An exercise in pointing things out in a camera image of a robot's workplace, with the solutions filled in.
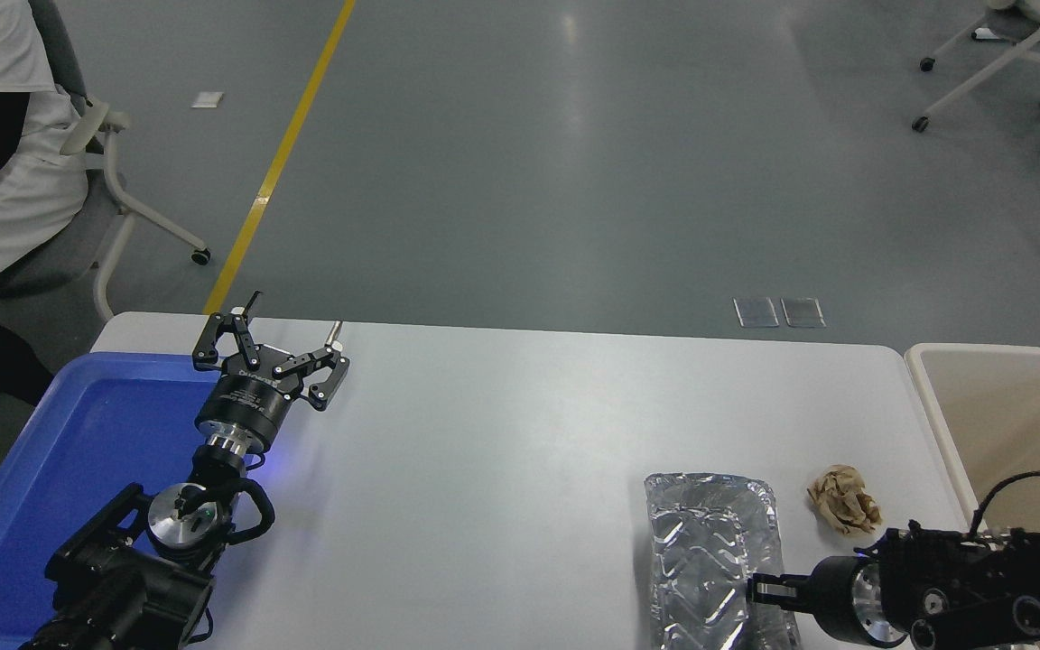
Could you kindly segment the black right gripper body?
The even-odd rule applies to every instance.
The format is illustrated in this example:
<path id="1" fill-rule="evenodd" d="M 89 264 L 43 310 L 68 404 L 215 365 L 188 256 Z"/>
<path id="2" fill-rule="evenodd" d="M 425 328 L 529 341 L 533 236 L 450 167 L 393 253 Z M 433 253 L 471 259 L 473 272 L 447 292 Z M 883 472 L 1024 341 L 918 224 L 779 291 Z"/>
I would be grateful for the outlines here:
<path id="1" fill-rule="evenodd" d="M 838 641 L 866 644 L 866 630 L 856 616 L 853 584 L 866 560 L 830 556 L 814 567 L 809 577 L 812 616 L 827 635 Z"/>

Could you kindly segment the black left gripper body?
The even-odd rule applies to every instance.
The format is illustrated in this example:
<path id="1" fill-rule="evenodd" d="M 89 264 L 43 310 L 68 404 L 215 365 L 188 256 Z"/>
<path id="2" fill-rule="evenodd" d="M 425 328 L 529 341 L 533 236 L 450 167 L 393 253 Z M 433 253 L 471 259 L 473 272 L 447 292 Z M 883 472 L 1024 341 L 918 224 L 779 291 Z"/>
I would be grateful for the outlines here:
<path id="1" fill-rule="evenodd" d="M 196 416 L 203 435 L 244 431 L 249 452 L 268 452 L 304 383 L 295 375 L 277 378 L 275 368 L 294 356 L 289 350 L 259 347 L 260 365 L 252 369 L 236 353 L 222 362 L 220 378 Z"/>

